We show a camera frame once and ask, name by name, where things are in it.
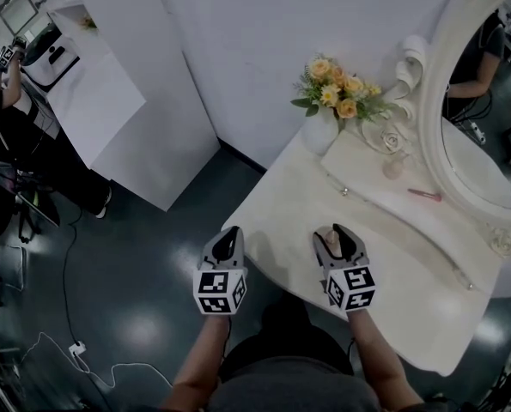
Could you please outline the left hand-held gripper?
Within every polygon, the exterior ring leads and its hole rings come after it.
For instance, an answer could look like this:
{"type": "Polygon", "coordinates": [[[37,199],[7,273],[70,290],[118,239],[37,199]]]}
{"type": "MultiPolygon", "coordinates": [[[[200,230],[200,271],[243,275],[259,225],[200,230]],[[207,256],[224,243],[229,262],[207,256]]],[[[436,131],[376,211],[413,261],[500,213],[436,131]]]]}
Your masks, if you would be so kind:
{"type": "MultiPolygon", "coordinates": [[[[204,247],[204,263],[212,266],[242,267],[244,234],[240,227],[222,230],[204,247]]],[[[246,268],[195,270],[193,296],[203,315],[235,315],[246,296],[246,268]]]]}

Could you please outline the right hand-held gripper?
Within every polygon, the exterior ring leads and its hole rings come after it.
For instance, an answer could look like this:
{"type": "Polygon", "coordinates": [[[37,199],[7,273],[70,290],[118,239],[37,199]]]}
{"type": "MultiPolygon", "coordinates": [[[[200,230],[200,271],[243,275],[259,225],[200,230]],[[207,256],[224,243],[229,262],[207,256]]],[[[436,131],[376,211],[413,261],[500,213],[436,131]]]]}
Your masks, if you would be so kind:
{"type": "Polygon", "coordinates": [[[371,305],[376,283],[369,269],[366,246],[362,239],[345,226],[334,223],[332,229],[338,234],[341,258],[332,259],[325,239],[313,233],[313,248],[323,269],[321,281],[329,304],[343,312],[358,311],[371,305]]]}

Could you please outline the person's left forearm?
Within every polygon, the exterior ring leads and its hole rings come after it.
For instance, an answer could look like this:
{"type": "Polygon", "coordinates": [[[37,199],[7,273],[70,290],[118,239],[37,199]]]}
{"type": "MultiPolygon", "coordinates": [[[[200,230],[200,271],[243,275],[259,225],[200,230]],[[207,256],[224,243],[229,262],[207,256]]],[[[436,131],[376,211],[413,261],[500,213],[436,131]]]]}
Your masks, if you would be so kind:
{"type": "Polygon", "coordinates": [[[230,317],[208,316],[173,381],[163,410],[197,412],[217,387],[219,368],[228,342],[230,317]]]}

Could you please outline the person's right forearm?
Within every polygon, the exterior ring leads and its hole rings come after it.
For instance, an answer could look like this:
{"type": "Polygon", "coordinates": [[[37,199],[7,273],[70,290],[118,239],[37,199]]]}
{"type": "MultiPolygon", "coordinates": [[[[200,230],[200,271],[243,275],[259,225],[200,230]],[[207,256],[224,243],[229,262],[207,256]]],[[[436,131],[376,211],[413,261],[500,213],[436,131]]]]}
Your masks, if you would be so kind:
{"type": "Polygon", "coordinates": [[[362,370],[381,406],[398,412],[423,403],[409,384],[401,360],[382,336],[367,310],[348,313],[362,370]]]}

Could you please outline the white dressing table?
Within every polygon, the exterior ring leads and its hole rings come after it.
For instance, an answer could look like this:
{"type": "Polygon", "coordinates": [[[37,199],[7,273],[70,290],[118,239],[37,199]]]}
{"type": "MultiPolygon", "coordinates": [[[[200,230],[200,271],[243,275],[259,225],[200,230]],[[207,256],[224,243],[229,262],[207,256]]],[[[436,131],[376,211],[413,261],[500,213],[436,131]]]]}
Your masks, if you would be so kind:
{"type": "Polygon", "coordinates": [[[296,136],[228,224],[241,227],[262,273],[323,309],[330,305],[313,233],[334,223],[353,231],[367,249],[376,282],[369,311],[381,333],[414,367],[448,376],[484,315],[502,258],[461,211],[422,197],[433,187],[426,178],[407,171],[386,179],[383,160],[348,131],[321,157],[296,136]]]}

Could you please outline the person's black trousers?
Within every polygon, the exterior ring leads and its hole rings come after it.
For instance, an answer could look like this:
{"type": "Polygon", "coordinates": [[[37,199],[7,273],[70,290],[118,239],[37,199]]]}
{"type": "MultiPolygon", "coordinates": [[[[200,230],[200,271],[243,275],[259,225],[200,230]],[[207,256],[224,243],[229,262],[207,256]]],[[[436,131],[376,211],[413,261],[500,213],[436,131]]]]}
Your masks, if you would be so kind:
{"type": "Polygon", "coordinates": [[[354,373],[350,357],[339,343],[311,323],[304,302],[284,292],[265,308],[259,333],[240,342],[224,358],[219,377],[226,381],[254,363],[283,357],[308,358],[343,374],[354,373]]]}

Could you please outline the small clear glass jar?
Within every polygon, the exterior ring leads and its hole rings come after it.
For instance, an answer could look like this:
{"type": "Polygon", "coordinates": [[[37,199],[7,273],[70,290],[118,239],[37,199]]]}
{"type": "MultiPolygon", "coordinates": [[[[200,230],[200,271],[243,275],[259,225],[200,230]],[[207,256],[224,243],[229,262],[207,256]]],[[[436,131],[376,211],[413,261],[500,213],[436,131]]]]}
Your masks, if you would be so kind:
{"type": "Polygon", "coordinates": [[[404,157],[397,156],[383,163],[383,175],[390,180],[398,179],[404,171],[404,157]]]}

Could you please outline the white vase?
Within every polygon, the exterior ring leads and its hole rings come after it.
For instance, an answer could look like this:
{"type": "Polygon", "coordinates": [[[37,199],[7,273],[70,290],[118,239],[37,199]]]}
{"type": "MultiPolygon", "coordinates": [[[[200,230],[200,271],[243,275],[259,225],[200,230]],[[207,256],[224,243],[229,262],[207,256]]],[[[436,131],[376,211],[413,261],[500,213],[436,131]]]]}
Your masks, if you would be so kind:
{"type": "Polygon", "coordinates": [[[323,156],[338,136],[338,121],[330,111],[321,111],[308,118],[301,128],[301,137],[308,151],[323,156]]]}

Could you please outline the person's grey shirt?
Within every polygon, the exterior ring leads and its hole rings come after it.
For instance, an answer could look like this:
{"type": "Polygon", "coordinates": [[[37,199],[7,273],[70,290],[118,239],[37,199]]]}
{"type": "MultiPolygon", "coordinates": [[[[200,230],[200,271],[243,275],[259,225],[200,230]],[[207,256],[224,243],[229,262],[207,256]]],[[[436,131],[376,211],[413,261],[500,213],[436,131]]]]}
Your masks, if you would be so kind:
{"type": "Polygon", "coordinates": [[[355,376],[314,359],[276,357],[234,372],[194,412],[389,412],[355,376]]]}

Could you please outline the yellow flower bouquet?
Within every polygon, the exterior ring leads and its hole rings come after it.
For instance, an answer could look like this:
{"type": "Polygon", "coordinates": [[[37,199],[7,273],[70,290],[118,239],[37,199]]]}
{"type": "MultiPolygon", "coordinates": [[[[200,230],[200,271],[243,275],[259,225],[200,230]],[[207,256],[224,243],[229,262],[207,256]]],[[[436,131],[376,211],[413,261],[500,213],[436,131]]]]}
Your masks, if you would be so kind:
{"type": "Polygon", "coordinates": [[[303,109],[307,117],[327,111],[337,120],[373,122],[394,107],[382,97],[380,86],[347,72],[336,59],[324,54],[305,64],[295,91],[297,97],[290,104],[303,109]]]}

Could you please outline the oval white-framed mirror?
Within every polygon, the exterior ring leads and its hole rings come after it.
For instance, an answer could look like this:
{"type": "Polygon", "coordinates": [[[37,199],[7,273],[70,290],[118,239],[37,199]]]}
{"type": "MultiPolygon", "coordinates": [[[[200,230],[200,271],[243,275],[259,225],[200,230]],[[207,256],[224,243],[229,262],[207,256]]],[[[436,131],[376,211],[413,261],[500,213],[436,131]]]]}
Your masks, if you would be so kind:
{"type": "Polygon", "coordinates": [[[511,0],[450,0],[432,39],[411,35],[402,51],[390,100],[415,94],[431,174],[511,257],[511,0]]]}

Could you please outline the white cabinet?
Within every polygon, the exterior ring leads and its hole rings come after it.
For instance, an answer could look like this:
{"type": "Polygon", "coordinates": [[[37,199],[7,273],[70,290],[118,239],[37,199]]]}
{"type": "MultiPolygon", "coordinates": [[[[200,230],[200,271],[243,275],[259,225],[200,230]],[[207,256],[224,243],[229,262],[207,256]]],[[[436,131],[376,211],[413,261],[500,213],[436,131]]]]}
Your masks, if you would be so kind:
{"type": "Polygon", "coordinates": [[[169,209],[219,144],[163,1],[40,1],[80,57],[47,95],[76,152],[169,209]]]}

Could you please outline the black and white appliance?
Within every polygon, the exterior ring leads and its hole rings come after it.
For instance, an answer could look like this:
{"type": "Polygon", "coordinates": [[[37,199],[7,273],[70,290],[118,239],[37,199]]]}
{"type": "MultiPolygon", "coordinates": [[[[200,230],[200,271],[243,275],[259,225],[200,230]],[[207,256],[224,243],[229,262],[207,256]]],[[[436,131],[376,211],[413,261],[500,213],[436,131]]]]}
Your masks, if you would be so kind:
{"type": "Polygon", "coordinates": [[[51,23],[27,46],[21,72],[48,93],[79,61],[72,41],[51,23]]]}

